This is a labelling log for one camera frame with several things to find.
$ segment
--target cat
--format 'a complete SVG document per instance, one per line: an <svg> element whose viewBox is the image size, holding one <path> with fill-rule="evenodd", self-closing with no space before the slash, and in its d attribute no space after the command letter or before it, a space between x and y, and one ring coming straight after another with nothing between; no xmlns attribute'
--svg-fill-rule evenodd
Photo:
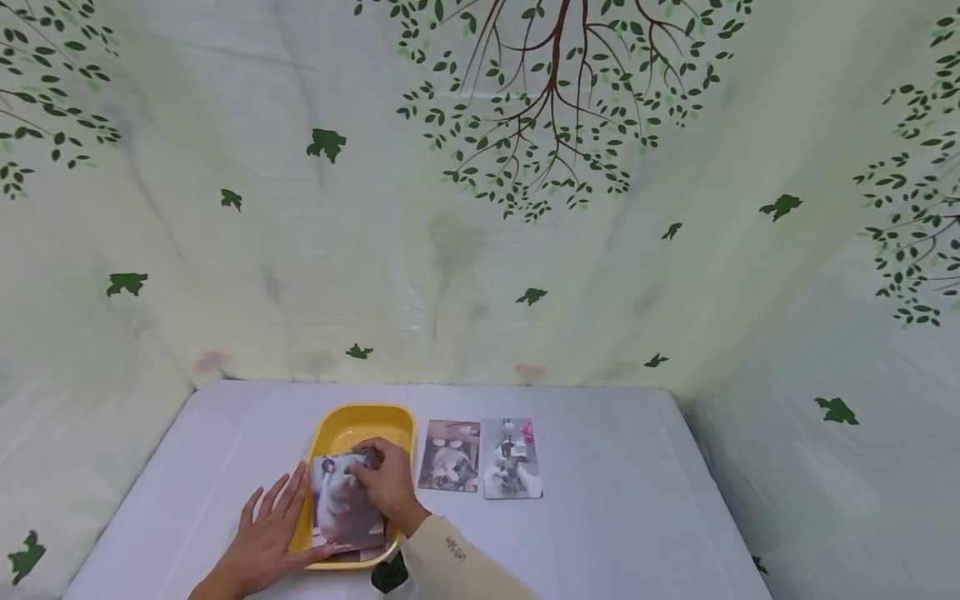
<svg viewBox="0 0 960 600"><path fill-rule="evenodd" d="M430 480L438 490L464 492L467 482L477 475L477 469L463 450L444 446L433 455Z"/></svg>

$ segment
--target pink flower in photo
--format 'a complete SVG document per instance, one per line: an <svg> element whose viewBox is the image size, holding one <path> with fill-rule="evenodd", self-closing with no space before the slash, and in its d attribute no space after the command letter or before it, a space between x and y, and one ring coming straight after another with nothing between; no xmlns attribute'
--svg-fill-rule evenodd
<svg viewBox="0 0 960 600"><path fill-rule="evenodd" d="M523 441L527 445L531 445L534 442L534 422L528 420L527 422L523 423L523 425L520 427L520 433L523 434Z"/></svg>

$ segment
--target green leaf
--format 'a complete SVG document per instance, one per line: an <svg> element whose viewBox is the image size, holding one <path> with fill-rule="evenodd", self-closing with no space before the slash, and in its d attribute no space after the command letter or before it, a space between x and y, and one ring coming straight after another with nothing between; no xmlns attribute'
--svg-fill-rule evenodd
<svg viewBox="0 0 960 600"><path fill-rule="evenodd" d="M666 356L660 356L660 353L657 352L656 354L654 354L653 358L643 363L643 366L650 367L651 369L655 369L656 367L660 366L660 363L665 363L668 360L670 359L667 358Z"/></svg>
<svg viewBox="0 0 960 600"><path fill-rule="evenodd" d="M527 288L523 296L516 299L517 304L527 303L527 306L533 306L534 302L546 296L546 290L538 290L535 287Z"/></svg>
<svg viewBox="0 0 960 600"><path fill-rule="evenodd" d="M23 545L27 548L26 550L11 552L7 555L7 558L10 559L11 562L14 586L19 584L24 577L34 570L36 564L40 562L43 554L47 551L46 546L37 543L36 531L33 529L27 533L27 538L23 541Z"/></svg>
<svg viewBox="0 0 960 600"><path fill-rule="evenodd" d="M313 130L313 143L306 147L306 153L311 156L319 156L323 151L330 163L336 162L337 155L341 148L347 144L347 139L337 132L328 130Z"/></svg>
<svg viewBox="0 0 960 600"><path fill-rule="evenodd" d="M779 198L777 198L777 201L774 202L773 204L767 204L767 205L765 205L765 206L762 206L762 207L760 208L760 212L762 212L762 213L764 213L764 214L774 213L774 221L773 221L773 222L776 223L777 220L778 220L780 217L782 217L783 215L789 213L791 210L793 210L793 209L796 208L797 206L801 205L802 203L803 203L803 201L801 201L801 200L800 200L799 198L797 198L796 196L790 196L789 194L783 194L782 196L780 196Z"/></svg>
<svg viewBox="0 0 960 600"><path fill-rule="evenodd" d="M667 228L666 233L660 238L661 240L672 240L673 236L677 234L677 231L683 227L683 223L674 223L669 228Z"/></svg>
<svg viewBox="0 0 960 600"><path fill-rule="evenodd" d="M827 413L824 415L824 420L832 420L838 423L849 423L851 425L860 424L856 420L856 415L852 410L847 406L847 403L836 397L832 400L827 400L825 398L814 398L814 401L820 405L820 408L827 409Z"/></svg>
<svg viewBox="0 0 960 600"><path fill-rule="evenodd" d="M367 357L370 356L370 353L373 352L373 348L360 348L358 344L354 344L347 350L347 356L352 356L353 358L359 358L360 360L367 360Z"/></svg>
<svg viewBox="0 0 960 600"><path fill-rule="evenodd" d="M240 204L243 202L243 198L239 194L231 192L228 189L220 190L222 198L220 200L221 206L235 206L237 212L240 212Z"/></svg>
<svg viewBox="0 0 960 600"><path fill-rule="evenodd" d="M767 567L763 566L763 559L761 559L759 556L752 556L751 558L754 559L754 566L756 567L756 570L763 573L764 575L770 574L770 571L767 570Z"/></svg>
<svg viewBox="0 0 960 600"><path fill-rule="evenodd" d="M140 288L143 282L147 280L147 274L143 273L114 273L110 276L110 286L107 288L107 296L119 294L127 290L134 296L140 295Z"/></svg>

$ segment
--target white tablecloth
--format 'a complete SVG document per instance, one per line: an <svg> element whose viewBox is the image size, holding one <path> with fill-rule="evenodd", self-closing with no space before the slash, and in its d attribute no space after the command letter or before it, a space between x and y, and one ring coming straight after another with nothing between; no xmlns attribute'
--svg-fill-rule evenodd
<svg viewBox="0 0 960 600"><path fill-rule="evenodd" d="M544 498L418 495L547 600L770 598L666 392L220 381L187 401L63 600L186 598L250 493L352 402L408 407L418 455L430 419L534 420ZM369 572L302 572L257 597L380 595Z"/></svg>

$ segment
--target tree print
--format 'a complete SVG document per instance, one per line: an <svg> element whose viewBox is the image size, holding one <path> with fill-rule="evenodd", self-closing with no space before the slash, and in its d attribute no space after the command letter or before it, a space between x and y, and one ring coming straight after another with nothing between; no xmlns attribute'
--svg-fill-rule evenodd
<svg viewBox="0 0 960 600"><path fill-rule="evenodd" d="M235 206L237 212L240 212L240 205L243 203L243 198L240 196L240 194L228 189L220 190L220 194L220 206L226 206L227 208Z"/></svg>
<svg viewBox="0 0 960 600"><path fill-rule="evenodd" d="M856 415L852 410L850 410L850 407L848 407L847 403L841 398L836 397L830 400L827 400L826 398L813 398L813 401L816 402L820 408L827 410L827 412L824 414L824 420L832 420L838 423L849 423L850 425L860 424L860 421L856 419Z"/></svg>
<svg viewBox="0 0 960 600"><path fill-rule="evenodd" d="M373 348L360 348L359 344L354 344L349 350L347 350L347 356L359 358L360 360L367 360L367 357L370 356L371 352L373 352Z"/></svg>
<svg viewBox="0 0 960 600"><path fill-rule="evenodd" d="M667 358L666 356L660 356L660 353L657 352L656 354L654 354L653 358L643 363L643 366L650 367L651 369L655 369L660 366L660 363L665 363L668 360L670 359Z"/></svg>
<svg viewBox="0 0 960 600"><path fill-rule="evenodd" d="M884 224L867 227L865 235L876 242L876 269L884 278L876 294L899 301L894 318L903 326L940 326L945 304L953 300L952 308L960 308L960 149L956 120L948 118L960 108L960 49L941 46L958 20L960 8L931 33L930 47L945 48L932 55L933 76L891 89L883 101L904 109L893 130L903 151L853 178L868 188L864 205L885 211Z"/></svg>
<svg viewBox="0 0 960 600"><path fill-rule="evenodd" d="M763 573L764 575L769 575L770 571L767 570L767 567L763 566L763 558L759 556L751 556L754 559L754 566L756 570Z"/></svg>
<svg viewBox="0 0 960 600"><path fill-rule="evenodd" d="M626 192L628 158L657 148L667 123L696 119L720 81L733 54L708 43L722 45L752 11L752 0L699 10L687 0L370 1L399 21L400 55L430 69L396 112L449 153L443 180L527 223L557 192L567 208ZM451 21L472 41L468 58L431 44L428 32ZM504 36L508 22L522 39Z"/></svg>
<svg viewBox="0 0 960 600"><path fill-rule="evenodd" d="M783 194L782 196L777 198L777 200L772 204L766 204L764 206L761 206L760 212L762 212L765 215L772 214L774 216L773 222L776 223L780 217L786 214L789 214L791 210L793 210L794 208L796 208L797 206L803 203L804 201L797 198L796 196Z"/></svg>
<svg viewBox="0 0 960 600"><path fill-rule="evenodd" d="M31 529L27 534L27 538L23 541L23 545L27 549L20 550L19 552L11 552L7 555L13 573L14 586L29 575L30 571L34 570L36 564L40 562L40 559L46 553L46 546L38 543L37 540L36 531Z"/></svg>
<svg viewBox="0 0 960 600"><path fill-rule="evenodd" d="M337 132L314 130L313 142L306 147L306 153L311 156L319 156L320 152L323 152L330 159L330 164L333 164L337 161L337 155L340 154L342 147L346 144L347 139Z"/></svg>
<svg viewBox="0 0 960 600"><path fill-rule="evenodd" d="M677 235L677 231L683 227L683 223L674 223L666 229L666 233L660 238L661 240L672 240L674 235Z"/></svg>
<svg viewBox="0 0 960 600"><path fill-rule="evenodd" d="M120 134L106 117L78 108L64 89L69 81L79 80L99 91L100 82L110 81L104 69L86 57L93 52L90 43L117 56L113 30L93 22L92 0L23 0L20 8L10 1L0 2L0 68L13 76L0 84L0 148L12 153L42 140L50 159L67 169L96 166L85 153L82 132L100 144L112 144ZM35 169L12 160L2 164L3 193L11 200L26 195L26 179Z"/></svg>
<svg viewBox="0 0 960 600"><path fill-rule="evenodd" d="M533 306L534 302L546 296L546 290L538 290L535 287L528 287L523 296L516 299L517 304L527 303L527 306Z"/></svg>
<svg viewBox="0 0 960 600"><path fill-rule="evenodd" d="M110 286L107 288L107 297L127 290L134 296L140 295L140 288L147 280L146 273L114 273L110 276Z"/></svg>

